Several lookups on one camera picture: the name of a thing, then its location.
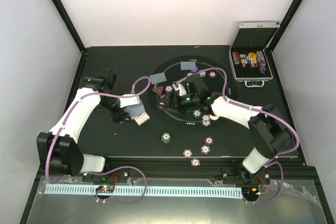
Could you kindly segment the white dealer button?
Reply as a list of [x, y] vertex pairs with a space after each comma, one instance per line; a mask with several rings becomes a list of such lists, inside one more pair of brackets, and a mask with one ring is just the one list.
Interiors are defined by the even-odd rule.
[[210, 117], [210, 119], [211, 120], [218, 120], [219, 119], [219, 116], [217, 116], [217, 115], [209, 115], [209, 117]]

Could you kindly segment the red triangular marker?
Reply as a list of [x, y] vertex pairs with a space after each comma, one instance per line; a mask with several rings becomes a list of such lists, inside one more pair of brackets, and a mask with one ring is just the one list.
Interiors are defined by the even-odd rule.
[[160, 86], [160, 87], [156, 87], [156, 88], [153, 88], [152, 91], [158, 96], [160, 97], [162, 95], [162, 92], [163, 92], [163, 86]]

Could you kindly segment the green poker chip stack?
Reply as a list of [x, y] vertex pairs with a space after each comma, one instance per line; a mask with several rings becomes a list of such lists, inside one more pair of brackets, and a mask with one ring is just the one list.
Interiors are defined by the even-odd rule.
[[163, 133], [161, 136], [161, 141], [165, 144], [169, 143], [171, 140], [171, 135], [170, 133]]

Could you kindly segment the card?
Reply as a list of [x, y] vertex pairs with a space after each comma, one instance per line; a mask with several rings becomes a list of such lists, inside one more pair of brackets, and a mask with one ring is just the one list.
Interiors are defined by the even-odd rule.
[[157, 83], [165, 82], [167, 80], [166, 75], [165, 75], [164, 72], [152, 74], [149, 77], [150, 77], [150, 80], [151, 80], [152, 84], [157, 84]]
[[194, 61], [183, 61], [180, 63], [180, 69], [195, 71], [197, 69], [197, 66]]

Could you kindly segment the white playing card box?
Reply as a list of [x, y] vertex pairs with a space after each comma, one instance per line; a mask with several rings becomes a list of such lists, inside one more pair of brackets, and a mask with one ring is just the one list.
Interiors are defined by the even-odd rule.
[[146, 112], [144, 112], [144, 113], [142, 113], [139, 116], [136, 116], [134, 118], [134, 120], [135, 120], [135, 122], [137, 123], [138, 126], [141, 126], [142, 124], [147, 122], [149, 119], [150, 119], [150, 117]]

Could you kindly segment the brown poker chip stack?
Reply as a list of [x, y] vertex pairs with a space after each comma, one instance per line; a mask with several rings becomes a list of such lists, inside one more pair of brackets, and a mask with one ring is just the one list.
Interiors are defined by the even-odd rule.
[[206, 137], [205, 140], [204, 140], [205, 144], [210, 146], [214, 143], [214, 139], [210, 136]]

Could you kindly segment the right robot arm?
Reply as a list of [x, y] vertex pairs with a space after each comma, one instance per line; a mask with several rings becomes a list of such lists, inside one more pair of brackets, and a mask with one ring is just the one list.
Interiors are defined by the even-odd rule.
[[249, 129], [255, 146], [238, 170], [239, 179], [245, 184], [252, 183], [258, 171], [295, 138], [293, 128], [275, 106], [263, 108], [232, 100], [225, 93], [211, 91], [204, 79], [195, 74], [184, 82], [173, 83], [172, 89], [159, 98], [159, 109], [182, 114], [199, 109], [204, 115], [229, 119]]

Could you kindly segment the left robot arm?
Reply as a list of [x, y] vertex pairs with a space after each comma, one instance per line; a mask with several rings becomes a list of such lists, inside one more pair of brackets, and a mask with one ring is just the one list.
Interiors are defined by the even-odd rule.
[[105, 164], [104, 157], [81, 151], [78, 146], [80, 133], [97, 106], [109, 110], [113, 121], [119, 123], [131, 119], [124, 109], [139, 105], [140, 99], [134, 90], [130, 94], [112, 94], [116, 75], [109, 69], [103, 72], [97, 78], [85, 77], [62, 118], [49, 132], [37, 136], [39, 160], [47, 177], [52, 173], [67, 176], [94, 173], [102, 182], [112, 177], [113, 169]]

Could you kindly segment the blue playing card deck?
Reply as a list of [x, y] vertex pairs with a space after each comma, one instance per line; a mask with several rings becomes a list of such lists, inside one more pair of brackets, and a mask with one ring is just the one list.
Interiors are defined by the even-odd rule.
[[136, 116], [139, 116], [140, 114], [145, 112], [145, 108], [143, 105], [142, 100], [140, 101], [140, 103], [138, 105], [134, 105], [134, 106], [127, 106], [124, 109], [125, 113], [127, 113], [131, 119], [134, 119]]

